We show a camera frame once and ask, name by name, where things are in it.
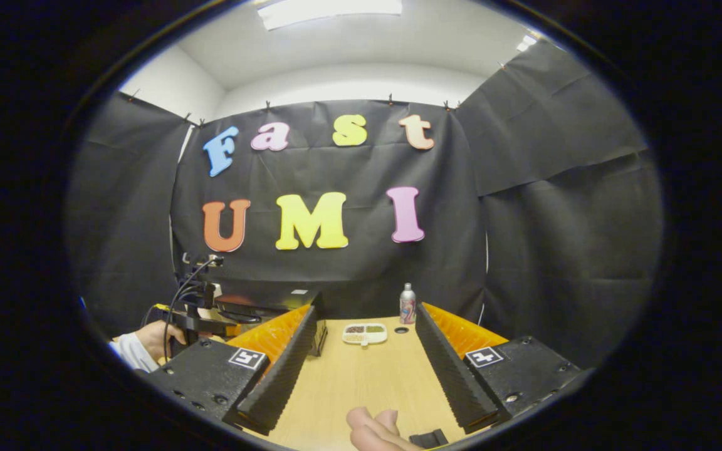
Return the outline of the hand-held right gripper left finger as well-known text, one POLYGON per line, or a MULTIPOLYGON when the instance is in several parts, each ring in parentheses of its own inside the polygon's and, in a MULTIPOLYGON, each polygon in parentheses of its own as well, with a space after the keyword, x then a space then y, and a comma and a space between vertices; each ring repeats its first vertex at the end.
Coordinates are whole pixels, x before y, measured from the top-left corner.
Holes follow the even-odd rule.
POLYGON ((147 379, 198 416, 267 435, 286 408, 317 332, 317 306, 301 306, 227 343, 193 341, 147 379))

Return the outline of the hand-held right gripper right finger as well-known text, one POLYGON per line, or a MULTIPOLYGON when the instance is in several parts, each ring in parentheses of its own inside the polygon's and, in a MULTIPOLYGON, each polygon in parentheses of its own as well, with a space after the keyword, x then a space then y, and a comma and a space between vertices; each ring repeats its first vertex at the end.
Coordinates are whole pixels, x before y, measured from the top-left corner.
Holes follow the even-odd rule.
POLYGON ((415 331, 465 433, 509 422, 559 395, 582 369, 532 336, 505 339, 429 303, 415 331))

